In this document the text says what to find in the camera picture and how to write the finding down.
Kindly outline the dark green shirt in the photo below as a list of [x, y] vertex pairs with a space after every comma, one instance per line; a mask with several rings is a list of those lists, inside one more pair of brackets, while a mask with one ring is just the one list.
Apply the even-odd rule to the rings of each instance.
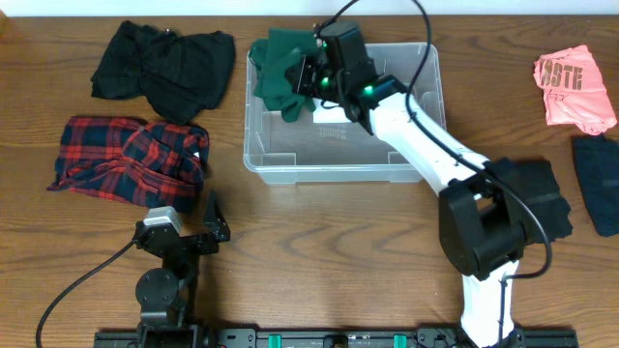
[[248, 57], [257, 74], [253, 94], [263, 100], [269, 111], [279, 111], [284, 122], [296, 122], [303, 109], [315, 110], [311, 97], [293, 91], [285, 72], [298, 66], [304, 55], [317, 50], [311, 31], [282, 28], [271, 28], [266, 39], [257, 39], [251, 45]]

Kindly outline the large black garment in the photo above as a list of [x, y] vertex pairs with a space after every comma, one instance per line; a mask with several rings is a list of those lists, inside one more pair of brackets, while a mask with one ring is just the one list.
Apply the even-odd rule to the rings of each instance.
[[185, 125], [219, 107], [235, 61], [234, 37], [222, 31], [183, 36], [126, 20], [91, 77], [91, 96], [144, 97], [165, 120]]

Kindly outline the black shirt with tape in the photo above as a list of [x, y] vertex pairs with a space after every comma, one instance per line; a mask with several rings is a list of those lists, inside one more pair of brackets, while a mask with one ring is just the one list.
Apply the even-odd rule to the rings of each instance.
[[571, 207], [562, 196], [547, 159], [489, 162], [486, 169], [507, 184], [536, 216], [552, 243], [573, 233]]

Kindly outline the coral pink printed t-shirt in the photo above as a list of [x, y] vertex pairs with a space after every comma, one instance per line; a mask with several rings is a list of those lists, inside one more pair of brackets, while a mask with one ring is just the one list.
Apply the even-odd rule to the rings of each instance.
[[601, 71], [586, 45], [541, 55], [533, 78], [543, 91], [548, 126], [573, 125], [600, 135], [618, 124]]

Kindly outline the navy blue shirt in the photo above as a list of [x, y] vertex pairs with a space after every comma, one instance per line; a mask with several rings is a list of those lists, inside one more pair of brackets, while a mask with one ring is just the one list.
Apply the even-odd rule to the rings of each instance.
[[602, 237], [618, 234], [618, 142], [603, 134], [572, 139], [576, 177], [587, 212]]

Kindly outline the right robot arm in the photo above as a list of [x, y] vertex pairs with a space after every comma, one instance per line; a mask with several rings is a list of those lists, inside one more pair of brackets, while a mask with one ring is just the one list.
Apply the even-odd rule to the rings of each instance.
[[498, 347], [515, 329], [511, 281], [527, 210], [497, 178], [501, 168], [463, 146], [414, 101], [413, 86], [377, 72], [359, 26], [333, 19], [316, 48], [286, 71], [294, 92], [318, 102], [316, 123], [357, 124], [411, 163], [439, 199], [440, 244], [463, 280], [460, 327], [477, 347]]

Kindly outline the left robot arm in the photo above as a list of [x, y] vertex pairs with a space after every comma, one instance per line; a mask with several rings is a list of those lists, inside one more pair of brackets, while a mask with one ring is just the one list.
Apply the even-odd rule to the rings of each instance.
[[191, 321], [199, 259], [217, 253], [219, 244], [230, 240], [230, 228], [214, 191], [207, 196], [199, 233], [183, 236], [182, 226], [171, 206], [149, 210], [135, 226], [136, 247], [162, 260], [162, 265], [146, 272], [135, 287], [141, 323], [151, 328], [181, 328]]

